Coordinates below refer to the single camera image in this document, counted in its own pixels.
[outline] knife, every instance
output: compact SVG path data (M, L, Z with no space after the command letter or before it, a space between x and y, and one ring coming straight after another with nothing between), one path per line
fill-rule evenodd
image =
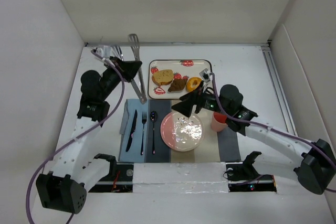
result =
M135 126L136 126L136 120L138 117L138 112L135 110L134 113L134 118L133 118L133 123L132 123L132 127L131 127L131 132L130 132L130 136L128 137L128 142L127 142L127 147L126 147L126 152L129 151L129 149L131 148L131 144L132 144L132 140L133 140L133 133L135 131Z

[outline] white table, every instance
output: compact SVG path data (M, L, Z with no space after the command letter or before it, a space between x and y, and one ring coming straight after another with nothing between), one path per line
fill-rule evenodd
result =
M80 77L90 69L105 67L84 48L72 87L57 148L74 129L79 108ZM130 48L122 48L125 60L134 59ZM154 59L207 59L216 73L218 89L230 83L244 95L243 104L285 129L278 98L260 46L183 45L141 47L144 83ZM107 98L113 108L121 86ZM124 99L136 98L129 84ZM95 139L102 153L119 156L121 105ZM241 158L252 151L286 158L256 140L238 136ZM135 164L134 193L89 194L76 223L334 223L325 197L313 195L297 182L276 177L278 192L228 193L222 178L225 164ZM65 223L69 214L42 208L38 196L33 208L36 223Z

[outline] wall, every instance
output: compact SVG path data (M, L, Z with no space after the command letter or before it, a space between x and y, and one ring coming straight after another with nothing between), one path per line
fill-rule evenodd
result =
M85 42L266 42L288 0L62 0Z
M287 11L271 49L297 132L336 148L336 0L294 0ZM326 195L335 218L336 196Z
M1 223L27 223L27 185L55 149L82 47L60 0L0 0Z

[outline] black spoon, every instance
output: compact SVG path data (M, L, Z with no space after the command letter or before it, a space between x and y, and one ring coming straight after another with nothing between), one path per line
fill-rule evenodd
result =
M155 141L154 141L154 123L157 121L157 112L152 111L150 114L150 120L153 122L153 145L152 145L152 153L155 154Z

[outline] pink cup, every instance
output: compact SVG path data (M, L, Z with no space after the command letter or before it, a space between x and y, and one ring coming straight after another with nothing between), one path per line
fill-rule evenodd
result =
M217 112L214 112L211 120L211 129L215 132L220 132L227 127L226 116Z

